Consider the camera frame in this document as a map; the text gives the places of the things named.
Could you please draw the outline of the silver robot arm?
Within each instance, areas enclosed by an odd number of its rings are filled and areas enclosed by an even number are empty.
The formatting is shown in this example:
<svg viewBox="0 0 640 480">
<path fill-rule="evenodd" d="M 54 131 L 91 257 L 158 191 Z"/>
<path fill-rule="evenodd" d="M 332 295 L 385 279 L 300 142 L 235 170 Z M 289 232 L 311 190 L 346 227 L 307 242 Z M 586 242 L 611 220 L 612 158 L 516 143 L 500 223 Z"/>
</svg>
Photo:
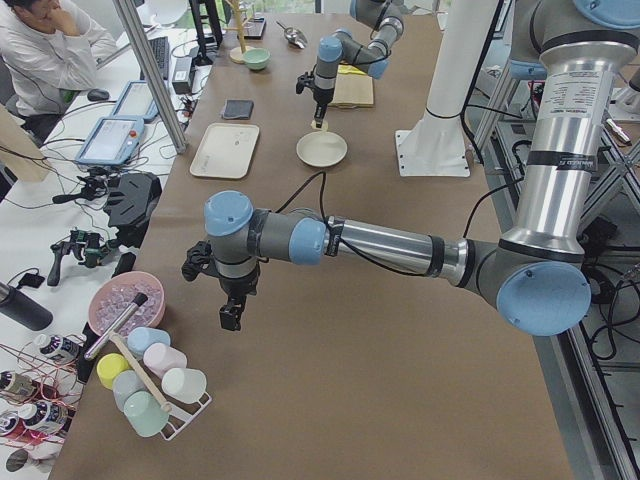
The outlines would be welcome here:
<svg viewBox="0 0 640 480">
<path fill-rule="evenodd" d="M 373 38 L 364 45 L 347 29 L 338 29 L 321 38 L 308 88 L 316 102 L 313 122 L 324 123 L 327 108 L 333 101 L 339 65 L 344 62 L 373 79 L 380 79 L 388 67 L 391 47 L 404 33 L 403 14 L 394 1 L 352 1 L 350 15 L 369 27 Z"/>
<path fill-rule="evenodd" d="M 395 211 L 424 225 L 424 232 L 391 228 L 393 210 L 384 199 L 356 220 L 291 201 L 261 209 L 234 190 L 205 202 L 201 272 L 221 284 L 224 329 L 239 329 L 263 262 L 317 265 L 342 253 L 405 277 L 442 279 L 534 336 L 562 333 L 584 318 L 591 291 L 581 270 L 578 227 L 615 77 L 638 53 L 639 5 L 516 3 L 508 74 L 543 80 L 544 90 L 515 223 L 497 240 L 481 241 L 449 228 L 471 197 L 462 123 L 499 7 L 465 1 L 454 8 L 453 27 L 437 47 L 423 116 L 395 137 L 396 184 L 406 188 Z M 444 235 L 436 234 L 440 227 Z"/>
</svg>

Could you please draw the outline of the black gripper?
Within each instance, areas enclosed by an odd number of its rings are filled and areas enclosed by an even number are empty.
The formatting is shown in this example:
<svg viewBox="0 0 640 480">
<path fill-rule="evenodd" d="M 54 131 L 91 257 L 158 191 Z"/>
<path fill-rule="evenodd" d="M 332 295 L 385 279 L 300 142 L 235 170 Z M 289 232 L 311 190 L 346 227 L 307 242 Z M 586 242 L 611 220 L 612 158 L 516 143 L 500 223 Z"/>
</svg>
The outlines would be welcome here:
<svg viewBox="0 0 640 480">
<path fill-rule="evenodd" d="M 239 277 L 221 276 L 219 283 L 227 295 L 227 303 L 219 309 L 221 328 L 228 331 L 241 330 L 241 318 L 245 309 L 246 298 L 257 294 L 259 272 L 250 272 Z"/>
<path fill-rule="evenodd" d="M 327 107 L 332 102 L 332 90 L 315 87 L 313 98 L 316 102 L 314 111 L 314 122 L 316 125 L 322 125 L 326 115 Z"/>
</svg>

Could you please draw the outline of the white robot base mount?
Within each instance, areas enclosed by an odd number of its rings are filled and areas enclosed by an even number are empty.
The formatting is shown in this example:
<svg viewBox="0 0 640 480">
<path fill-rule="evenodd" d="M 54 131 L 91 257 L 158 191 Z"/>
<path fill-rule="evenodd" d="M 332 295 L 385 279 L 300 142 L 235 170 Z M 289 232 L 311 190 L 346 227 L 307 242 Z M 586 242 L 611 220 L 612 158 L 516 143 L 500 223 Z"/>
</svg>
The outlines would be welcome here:
<svg viewBox="0 0 640 480">
<path fill-rule="evenodd" d="M 470 175 L 462 128 L 463 109 L 501 9 L 497 0 L 451 4 L 424 115 L 412 129 L 396 132 L 401 176 Z"/>
</svg>

